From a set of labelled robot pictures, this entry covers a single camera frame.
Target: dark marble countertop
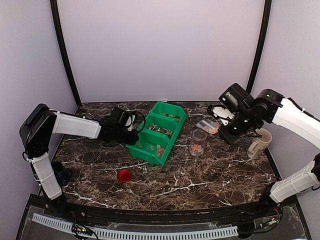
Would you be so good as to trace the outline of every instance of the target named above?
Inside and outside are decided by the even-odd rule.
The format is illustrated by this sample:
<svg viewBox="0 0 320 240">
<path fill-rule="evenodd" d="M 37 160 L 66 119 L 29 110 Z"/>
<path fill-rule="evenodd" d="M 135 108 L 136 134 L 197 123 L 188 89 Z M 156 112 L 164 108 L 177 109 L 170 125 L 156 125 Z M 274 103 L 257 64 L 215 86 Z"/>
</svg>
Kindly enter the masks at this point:
<svg viewBox="0 0 320 240">
<path fill-rule="evenodd" d="M 187 119 L 164 166 L 133 159 L 124 145 L 68 136 L 55 161 L 73 171 L 63 188 L 68 202 L 124 210 L 194 210 L 257 201 L 276 178 L 265 155 L 250 160 L 249 137 L 227 145 L 217 135 L 208 136 L 204 155 L 189 153 L 190 133 L 207 115 L 209 102 L 171 102 L 183 107 Z M 147 115 L 155 102 L 84 103 L 78 115 L 101 119 L 113 107 L 139 110 Z M 121 183 L 117 172 L 129 169 L 132 180 Z"/>
</svg>

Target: green plastic bin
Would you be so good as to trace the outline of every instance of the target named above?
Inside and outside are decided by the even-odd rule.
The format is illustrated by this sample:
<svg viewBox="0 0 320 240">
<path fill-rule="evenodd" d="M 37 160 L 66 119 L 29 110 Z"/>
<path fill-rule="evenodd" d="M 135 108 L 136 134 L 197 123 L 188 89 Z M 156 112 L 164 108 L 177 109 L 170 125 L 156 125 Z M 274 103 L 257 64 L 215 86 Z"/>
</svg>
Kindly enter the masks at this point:
<svg viewBox="0 0 320 240">
<path fill-rule="evenodd" d="M 172 116 L 180 117 L 180 121 L 179 122 L 177 121 L 180 130 L 181 130 L 186 118 L 187 118 L 187 114 L 185 113 L 185 111 L 183 110 L 182 107 L 172 105 L 172 104 L 169 104 L 166 102 L 161 102 L 161 101 L 158 101 L 155 104 L 155 106 L 151 109 L 150 113 L 151 114 L 159 114 L 159 115 L 169 114 Z"/>
<path fill-rule="evenodd" d="M 145 118 L 145 128 L 138 134 L 139 141 L 135 145 L 126 145 L 130 151 L 130 155 L 134 159 L 142 159 L 151 165 L 164 166 L 186 118 L 187 114 L 182 107 L 165 102 L 157 102 Z M 148 128 L 152 123 L 160 128 L 170 129 L 172 131 L 171 138 L 163 133 L 149 130 Z M 151 150 L 148 148 L 148 145 L 153 145 L 154 147 L 160 145 L 161 148 L 164 148 L 161 158 L 156 155 L 157 150 Z"/>
<path fill-rule="evenodd" d="M 152 144 L 154 146 L 160 145 L 162 148 L 165 148 L 164 153 L 161 158 L 157 157 L 156 150 L 152 151 L 145 147 L 145 143 Z M 145 131 L 139 133 L 139 141 L 136 142 L 134 146 L 126 145 L 129 148 L 130 155 L 135 159 L 142 159 L 149 162 L 151 165 L 165 165 L 167 157 L 171 151 L 171 146 L 168 141 L 168 137 L 165 137 L 152 131 Z"/>
<path fill-rule="evenodd" d="M 138 130 L 140 130 L 143 127 L 143 124 L 144 123 L 142 123 L 139 126 Z M 149 130 L 150 124 L 155 124 L 161 129 L 168 129 L 168 130 L 172 131 L 172 136 L 168 137 L 167 135 L 165 135 L 163 133 L 156 132 L 156 131 L 153 131 L 153 130 Z M 172 147 L 175 144 L 175 141 L 176 141 L 176 139 L 177 139 L 177 137 L 179 135 L 180 128 L 179 128 L 179 125 L 178 125 L 177 121 L 174 120 L 173 118 L 165 117 L 165 116 L 162 116 L 162 115 L 159 115 L 159 114 L 150 113 L 145 118 L 144 131 L 152 132 L 152 133 L 155 133 L 157 135 L 164 136 L 165 138 L 167 138 L 170 146 Z"/>
</svg>

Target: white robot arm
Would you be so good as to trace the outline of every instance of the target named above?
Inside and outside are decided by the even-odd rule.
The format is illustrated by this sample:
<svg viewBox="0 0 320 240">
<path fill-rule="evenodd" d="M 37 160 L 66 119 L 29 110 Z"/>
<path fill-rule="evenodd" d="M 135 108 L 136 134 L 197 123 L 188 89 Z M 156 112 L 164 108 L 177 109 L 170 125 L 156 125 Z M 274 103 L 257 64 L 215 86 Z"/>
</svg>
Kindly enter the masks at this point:
<svg viewBox="0 0 320 240">
<path fill-rule="evenodd" d="M 23 123 L 19 133 L 25 148 L 23 158 L 31 164 L 34 176 L 46 196 L 52 201 L 64 197 L 49 159 L 49 142 L 52 134 L 67 134 L 107 143 L 116 141 L 134 145 L 139 140 L 138 133 L 143 129 L 139 131 L 132 129 L 138 114 L 141 113 L 127 112 L 115 107 L 110 115 L 100 121 L 52 110 L 45 104 L 39 104 Z"/>
<path fill-rule="evenodd" d="M 249 128 L 259 129 L 263 121 L 284 127 L 320 149 L 320 120 L 299 107 L 291 98 L 265 89 L 254 99 L 238 84 L 233 84 L 219 98 L 222 104 L 209 106 L 208 113 L 221 118 L 219 136 L 232 144 Z M 260 206 L 272 206 L 310 187 L 320 185 L 320 154 L 291 176 L 265 189 Z"/>
</svg>

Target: white wall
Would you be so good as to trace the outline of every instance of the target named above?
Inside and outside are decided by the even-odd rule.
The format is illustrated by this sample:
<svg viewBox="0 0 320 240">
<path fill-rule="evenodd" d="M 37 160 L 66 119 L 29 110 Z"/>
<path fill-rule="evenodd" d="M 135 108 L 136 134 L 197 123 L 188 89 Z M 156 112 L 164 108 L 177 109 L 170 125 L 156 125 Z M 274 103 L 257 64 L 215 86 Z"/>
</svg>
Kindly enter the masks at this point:
<svg viewBox="0 0 320 240">
<path fill-rule="evenodd" d="M 83 102 L 212 101 L 246 87 L 264 0 L 60 0 Z"/>
<path fill-rule="evenodd" d="M 13 240 L 30 193 L 39 189 L 22 159 L 19 128 L 39 103 L 66 112 L 75 112 L 76 104 L 49 0 L 2 1 L 0 33 L 0 238 Z"/>
<path fill-rule="evenodd" d="M 270 88 L 292 97 L 300 106 L 320 117 L 320 1 L 272 2 L 265 47 L 253 89 L 256 97 Z M 270 151 L 283 178 L 300 170 L 320 151 L 294 133 L 266 125 L 273 140 Z M 320 191 L 298 195 L 312 234 L 320 239 Z"/>
</svg>

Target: red lid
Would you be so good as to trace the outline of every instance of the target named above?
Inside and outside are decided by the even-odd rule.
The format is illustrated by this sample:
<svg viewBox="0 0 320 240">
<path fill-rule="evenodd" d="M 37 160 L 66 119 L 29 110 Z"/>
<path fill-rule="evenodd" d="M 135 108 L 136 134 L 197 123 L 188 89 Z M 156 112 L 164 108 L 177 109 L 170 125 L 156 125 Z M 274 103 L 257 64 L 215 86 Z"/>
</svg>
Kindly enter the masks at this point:
<svg viewBox="0 0 320 240">
<path fill-rule="evenodd" d="M 117 174 L 117 178 L 121 183 L 128 183 L 132 178 L 132 173 L 128 169 L 120 170 Z"/>
</svg>

